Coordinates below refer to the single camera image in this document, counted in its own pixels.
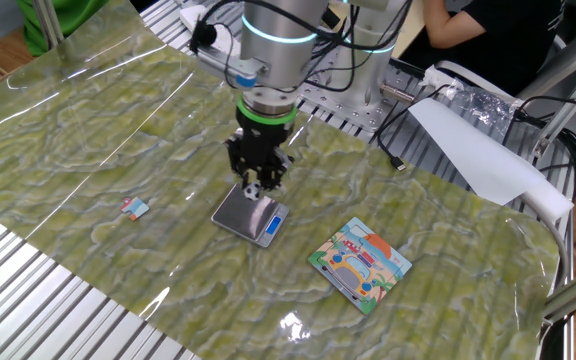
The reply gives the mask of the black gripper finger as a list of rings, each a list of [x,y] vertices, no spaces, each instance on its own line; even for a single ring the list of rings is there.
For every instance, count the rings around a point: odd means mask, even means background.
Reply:
[[[251,183],[252,142],[243,137],[229,137],[225,141],[231,170],[242,181],[243,186]]]
[[[262,189],[275,190],[282,177],[293,164],[293,157],[284,152],[274,152],[262,165]]]

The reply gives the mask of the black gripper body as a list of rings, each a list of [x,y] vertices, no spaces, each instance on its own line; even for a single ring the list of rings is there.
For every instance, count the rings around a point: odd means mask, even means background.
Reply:
[[[293,121],[279,125],[263,124],[243,112],[237,112],[236,119],[243,130],[237,145],[238,160],[243,159],[249,168],[266,168],[283,163],[277,151],[292,134]]]

